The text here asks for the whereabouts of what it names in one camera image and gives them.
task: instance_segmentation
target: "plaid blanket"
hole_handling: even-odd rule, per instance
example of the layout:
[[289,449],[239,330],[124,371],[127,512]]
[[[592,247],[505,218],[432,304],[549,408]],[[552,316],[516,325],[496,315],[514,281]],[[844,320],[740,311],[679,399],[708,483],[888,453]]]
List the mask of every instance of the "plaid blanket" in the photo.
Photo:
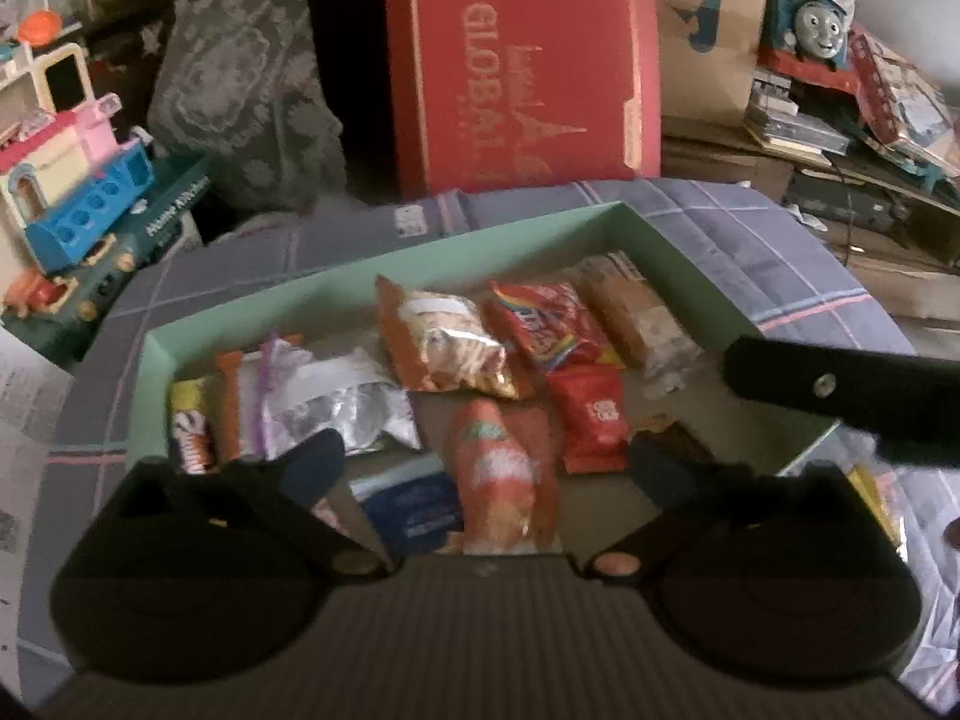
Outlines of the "plaid blanket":
[[[70,673],[51,625],[47,593],[83,529],[123,478],[128,406],[147,332],[350,260],[617,201],[649,221],[767,337],[912,353],[896,324],[818,240],[765,196],[738,186],[660,179],[478,196],[455,191],[414,204],[415,211],[344,205],[330,213],[320,204],[302,223],[188,252],[138,274],[76,371],[45,472],[24,574],[19,647],[27,703],[36,704]],[[872,450],[870,437],[840,430],[818,447],[817,456],[846,464],[870,458]],[[960,517],[960,480],[947,472],[898,475],[910,565],[926,602],[922,641],[903,679],[935,706],[949,707],[957,698],[947,678],[955,661],[957,567],[955,560],[947,564],[940,533],[949,519]]]

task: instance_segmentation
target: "metal rivet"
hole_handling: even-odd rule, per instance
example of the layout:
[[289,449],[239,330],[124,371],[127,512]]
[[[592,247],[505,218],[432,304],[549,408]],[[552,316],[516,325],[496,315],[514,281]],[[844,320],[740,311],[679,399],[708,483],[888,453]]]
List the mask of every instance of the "metal rivet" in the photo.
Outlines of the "metal rivet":
[[608,577],[628,577],[640,571],[640,558],[629,552],[604,552],[593,561],[597,572]]
[[837,389],[837,377],[832,373],[825,373],[813,383],[813,394],[817,397],[829,397]]
[[380,567],[380,558],[373,552],[352,549],[337,553],[330,565],[345,577],[363,577],[373,574]]

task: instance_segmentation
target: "wire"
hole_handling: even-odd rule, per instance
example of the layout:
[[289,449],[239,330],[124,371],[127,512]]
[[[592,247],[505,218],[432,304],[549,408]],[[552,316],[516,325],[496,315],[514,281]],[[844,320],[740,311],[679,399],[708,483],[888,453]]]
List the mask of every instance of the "wire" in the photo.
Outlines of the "wire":
[[843,256],[843,267],[847,268],[850,266],[850,255],[853,251],[853,195],[850,194],[850,185],[847,183],[842,170],[837,167],[837,163],[834,162],[833,157],[825,151],[824,157],[827,157],[827,162],[830,162],[830,166],[836,171],[837,176],[840,178],[840,183],[843,184],[844,189],[847,190],[847,250]]

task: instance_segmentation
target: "toy train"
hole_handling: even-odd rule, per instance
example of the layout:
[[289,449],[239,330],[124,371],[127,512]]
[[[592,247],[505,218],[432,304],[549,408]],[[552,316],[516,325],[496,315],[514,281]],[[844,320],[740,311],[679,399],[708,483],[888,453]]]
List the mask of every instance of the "toy train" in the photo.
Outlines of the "toy train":
[[58,274],[27,269],[8,288],[3,326],[51,362],[83,357],[100,320],[142,266],[160,260],[181,234],[181,218],[210,188],[208,161],[157,160],[154,184],[82,260]]
[[804,83],[856,94],[848,69],[847,12],[833,0],[767,0],[760,66]]

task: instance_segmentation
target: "red snack bag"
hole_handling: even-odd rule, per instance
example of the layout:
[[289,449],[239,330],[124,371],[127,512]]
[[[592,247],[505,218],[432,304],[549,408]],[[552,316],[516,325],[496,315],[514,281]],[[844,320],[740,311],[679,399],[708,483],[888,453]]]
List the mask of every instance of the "red snack bag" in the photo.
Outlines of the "red snack bag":
[[517,342],[541,370],[573,365],[612,365],[621,370],[613,344],[573,286],[490,283]]
[[568,367],[547,377],[563,427],[568,473],[623,471],[630,426],[623,416],[623,383],[613,365]]
[[472,400],[450,427],[464,510],[463,553],[526,555],[556,547],[558,490],[549,420],[536,407]]

